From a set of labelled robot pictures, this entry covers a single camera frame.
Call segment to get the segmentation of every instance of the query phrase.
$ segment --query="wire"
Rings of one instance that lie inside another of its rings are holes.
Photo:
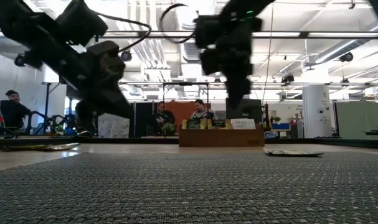
[[[191,38],[194,37],[194,31],[190,34],[189,37],[186,37],[185,39],[183,40],[174,40],[170,37],[168,37],[168,35],[165,35],[165,30],[164,30],[164,23],[163,23],[163,20],[166,16],[166,14],[168,14],[172,9],[175,9],[177,7],[182,7],[182,6],[186,6],[188,7],[188,5],[185,5],[185,4],[182,4],[182,3],[176,3],[176,4],[173,4],[172,6],[169,6],[164,12],[163,14],[161,15],[161,17],[159,18],[159,23],[158,23],[158,26],[159,26],[159,30],[161,31],[161,33],[163,34],[163,36],[165,38],[167,38],[167,40],[169,40],[170,42],[174,43],[174,44],[183,44],[185,42],[187,42],[188,40],[190,40]]]
[[[1,122],[1,124],[3,123],[3,127],[4,128],[6,128],[6,125],[4,124],[4,117],[3,117],[3,114],[2,114],[2,110],[1,110],[1,100],[0,100],[0,115],[1,115],[1,117],[2,117],[2,122]]]
[[[270,63],[270,51],[272,49],[272,33],[273,33],[273,14],[275,12],[275,3],[272,3],[272,19],[270,24],[270,38],[269,38],[269,53],[268,53],[268,64],[266,67],[266,79],[265,79],[265,86],[263,87],[263,96],[262,96],[262,104],[265,99],[265,92],[266,92],[266,84],[268,82],[268,76],[269,76],[269,63]]]
[[[103,14],[103,13],[100,13],[100,12],[96,12],[96,11],[94,11],[94,13],[98,14],[99,16],[103,16],[104,18],[107,18],[107,19],[111,19],[111,20],[115,20],[115,21],[121,21],[121,22],[127,22],[127,23],[131,23],[131,24],[136,24],[136,25],[139,25],[139,26],[144,26],[148,29],[146,34],[144,36],[140,37],[139,40],[133,42],[132,44],[130,44],[130,45],[128,45],[128,46],[126,46],[122,49],[120,49],[119,52],[123,52],[125,50],[128,50],[128,49],[132,48],[133,46],[135,46],[136,44],[142,42],[145,38],[147,38],[150,35],[150,33],[152,31],[151,26],[149,24],[144,24],[144,23],[138,22],[138,21],[132,21],[130,19],[123,19],[123,18],[120,18],[120,17],[109,16],[109,15],[106,15],[106,14]]]

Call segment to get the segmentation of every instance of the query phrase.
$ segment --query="robotic arm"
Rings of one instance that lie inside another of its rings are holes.
[[[24,63],[35,68],[47,64],[93,105],[95,113],[126,118],[133,114],[118,87],[125,68],[118,56],[119,46],[112,41],[100,42],[81,54],[71,48],[86,46],[108,29],[84,1],[72,0],[53,20],[44,12],[33,12],[24,1],[0,0],[0,29],[30,49],[24,54]]]

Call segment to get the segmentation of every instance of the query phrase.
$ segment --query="green panel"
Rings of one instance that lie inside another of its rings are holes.
[[[378,129],[378,103],[337,103],[339,135],[344,139],[378,139],[366,136],[366,131]]]

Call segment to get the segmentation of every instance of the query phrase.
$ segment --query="dark jacket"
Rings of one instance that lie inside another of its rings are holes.
[[[24,125],[23,119],[31,114],[26,106],[16,103],[12,111],[2,111],[5,127],[21,128]]]
[[[157,112],[156,118],[161,119],[165,123],[175,124],[175,116],[172,112],[164,110],[163,113]]]

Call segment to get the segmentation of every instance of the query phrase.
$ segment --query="white sign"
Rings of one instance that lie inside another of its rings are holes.
[[[256,129],[253,119],[231,119],[233,129]]]

